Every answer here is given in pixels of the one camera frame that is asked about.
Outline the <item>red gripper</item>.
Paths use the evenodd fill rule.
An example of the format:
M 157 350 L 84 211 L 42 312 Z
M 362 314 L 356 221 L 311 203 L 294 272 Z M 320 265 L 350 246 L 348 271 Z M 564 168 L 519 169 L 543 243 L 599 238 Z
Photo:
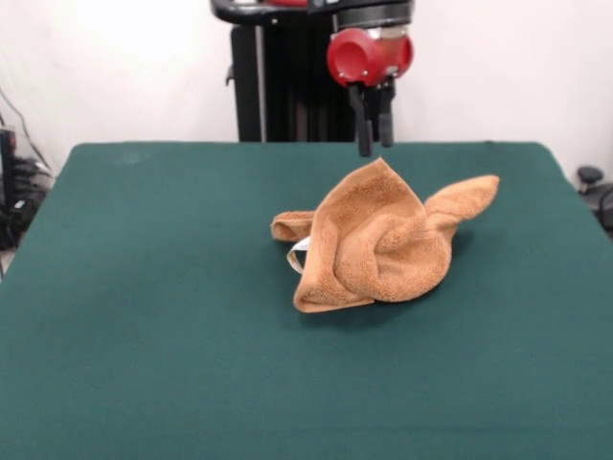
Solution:
M 413 42 L 403 27 L 348 28 L 331 37 L 327 50 L 329 72 L 340 85 L 348 87 L 361 156 L 373 154 L 372 123 L 361 84 L 373 87 L 381 83 L 379 140 L 383 147 L 391 147 L 394 144 L 395 81 L 388 78 L 401 77 L 412 62 Z

